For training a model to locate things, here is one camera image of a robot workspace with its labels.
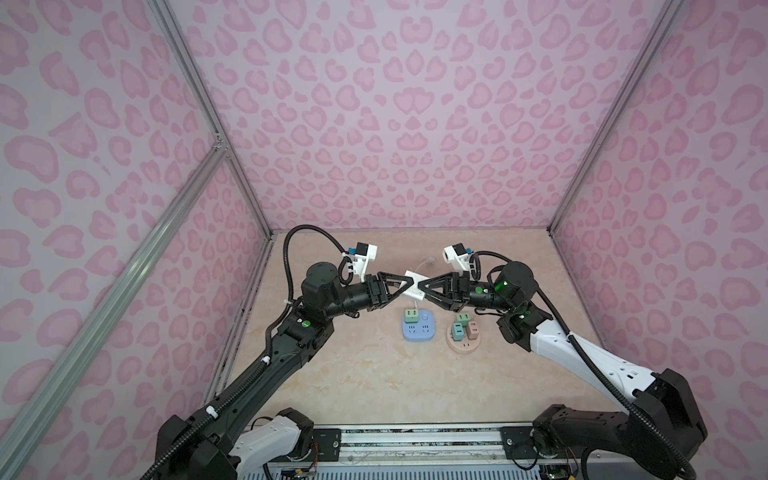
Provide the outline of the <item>white charger plug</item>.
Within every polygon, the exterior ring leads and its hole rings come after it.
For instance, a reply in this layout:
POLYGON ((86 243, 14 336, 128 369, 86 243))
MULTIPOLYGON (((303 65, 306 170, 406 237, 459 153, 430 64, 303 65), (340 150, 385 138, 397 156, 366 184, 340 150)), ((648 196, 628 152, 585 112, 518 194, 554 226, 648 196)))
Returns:
POLYGON ((425 293, 419 288, 419 283, 427 280, 428 277, 411 270, 407 270, 405 276, 411 279, 413 284, 408 287, 404 295, 413 300, 422 301, 425 298, 425 293))

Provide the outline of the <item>light green charger plug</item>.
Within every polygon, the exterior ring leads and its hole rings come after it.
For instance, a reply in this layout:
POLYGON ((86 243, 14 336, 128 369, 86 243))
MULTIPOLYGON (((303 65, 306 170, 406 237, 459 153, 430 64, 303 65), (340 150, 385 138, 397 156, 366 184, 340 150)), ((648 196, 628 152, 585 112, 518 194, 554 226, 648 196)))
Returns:
POLYGON ((406 324, 415 324, 419 321, 419 310, 416 308, 406 309, 403 316, 406 324))

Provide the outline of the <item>pink charger plug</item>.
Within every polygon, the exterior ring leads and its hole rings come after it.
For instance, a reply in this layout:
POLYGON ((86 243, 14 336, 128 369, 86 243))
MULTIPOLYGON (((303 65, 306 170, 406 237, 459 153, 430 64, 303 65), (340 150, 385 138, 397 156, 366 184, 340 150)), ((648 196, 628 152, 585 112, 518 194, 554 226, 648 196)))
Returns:
POLYGON ((475 321, 470 321, 466 327, 466 335, 469 340, 477 340, 480 336, 479 326, 475 321))

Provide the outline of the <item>teal charger plug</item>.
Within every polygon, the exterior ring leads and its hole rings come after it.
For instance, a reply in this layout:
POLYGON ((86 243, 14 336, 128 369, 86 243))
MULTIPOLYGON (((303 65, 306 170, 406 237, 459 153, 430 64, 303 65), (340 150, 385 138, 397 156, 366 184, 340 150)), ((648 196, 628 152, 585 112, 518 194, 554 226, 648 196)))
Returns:
POLYGON ((451 326, 451 338, 454 342, 462 341, 466 336, 465 327, 461 323, 454 323, 451 326))

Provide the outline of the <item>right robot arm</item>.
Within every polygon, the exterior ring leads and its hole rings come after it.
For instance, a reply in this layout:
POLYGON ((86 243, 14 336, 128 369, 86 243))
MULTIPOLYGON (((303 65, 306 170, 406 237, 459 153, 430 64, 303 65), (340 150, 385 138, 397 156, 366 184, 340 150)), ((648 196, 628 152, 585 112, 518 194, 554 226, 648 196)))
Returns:
POLYGON ((485 280, 469 271, 421 280, 426 300, 453 312, 492 312, 504 340, 565 368, 615 405, 614 411, 553 404, 532 422, 531 450, 541 458, 597 451, 632 459, 658 479, 694 479, 691 459, 708 433, 688 381, 625 360, 576 334, 526 264, 510 261, 485 280))

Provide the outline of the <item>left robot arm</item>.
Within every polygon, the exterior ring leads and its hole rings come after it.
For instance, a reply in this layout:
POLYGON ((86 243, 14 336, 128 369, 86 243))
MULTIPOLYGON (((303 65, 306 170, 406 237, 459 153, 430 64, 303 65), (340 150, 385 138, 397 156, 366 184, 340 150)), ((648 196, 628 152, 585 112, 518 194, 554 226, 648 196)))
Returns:
POLYGON ((243 459, 236 441, 266 401, 306 365, 334 332, 333 320, 381 309, 414 280, 379 272, 344 285, 338 269, 319 262, 306 272, 301 296, 288 307, 260 358, 186 420, 174 415, 157 435, 155 461, 144 479, 236 479, 243 459))

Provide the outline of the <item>blue square power strip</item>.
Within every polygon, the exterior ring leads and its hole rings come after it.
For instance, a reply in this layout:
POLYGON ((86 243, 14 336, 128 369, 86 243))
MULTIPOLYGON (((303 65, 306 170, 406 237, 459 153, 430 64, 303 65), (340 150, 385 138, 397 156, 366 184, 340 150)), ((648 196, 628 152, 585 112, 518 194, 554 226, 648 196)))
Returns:
POLYGON ((402 317, 402 334, 409 342, 426 342, 434 338, 436 327, 434 314, 426 309, 419 310, 419 321, 415 324, 406 324, 402 317))

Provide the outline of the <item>pink round power strip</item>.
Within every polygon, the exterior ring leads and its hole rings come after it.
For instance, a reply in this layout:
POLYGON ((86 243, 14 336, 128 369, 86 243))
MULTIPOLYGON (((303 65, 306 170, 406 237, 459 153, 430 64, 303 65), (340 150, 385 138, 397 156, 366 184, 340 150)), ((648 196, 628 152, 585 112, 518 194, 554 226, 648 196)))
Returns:
POLYGON ((466 335, 465 338, 462 341, 454 342, 452 340, 452 338, 451 338, 451 326, 452 325, 453 324, 451 324, 446 329, 446 333, 445 333, 446 343, 449 346, 449 348, 451 350, 453 350, 454 352, 456 352, 458 354, 462 354, 462 355, 471 354, 474 351, 476 351, 478 349, 479 345, 481 344, 481 341, 482 341, 481 334, 480 334, 480 336, 479 336, 479 338, 477 340, 469 340, 467 338, 467 335, 466 335))

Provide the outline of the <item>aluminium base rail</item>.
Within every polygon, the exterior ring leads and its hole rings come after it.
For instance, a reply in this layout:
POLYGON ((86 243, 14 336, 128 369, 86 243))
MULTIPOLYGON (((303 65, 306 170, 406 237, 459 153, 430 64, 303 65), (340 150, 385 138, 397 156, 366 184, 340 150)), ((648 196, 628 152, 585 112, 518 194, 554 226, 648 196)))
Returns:
POLYGON ((647 479, 631 458, 540 455, 526 423, 317 425, 261 417, 190 479, 647 479))

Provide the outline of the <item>left wall aluminium strut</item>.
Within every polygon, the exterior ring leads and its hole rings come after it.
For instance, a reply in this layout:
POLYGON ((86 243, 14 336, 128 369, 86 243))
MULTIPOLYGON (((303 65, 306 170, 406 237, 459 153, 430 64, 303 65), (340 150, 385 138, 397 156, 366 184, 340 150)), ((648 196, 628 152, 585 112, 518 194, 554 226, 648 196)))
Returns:
POLYGON ((228 151, 229 147, 225 144, 212 147, 11 424, 1 442, 3 479, 17 478, 27 465, 117 322, 127 312, 207 184, 221 167, 228 151))

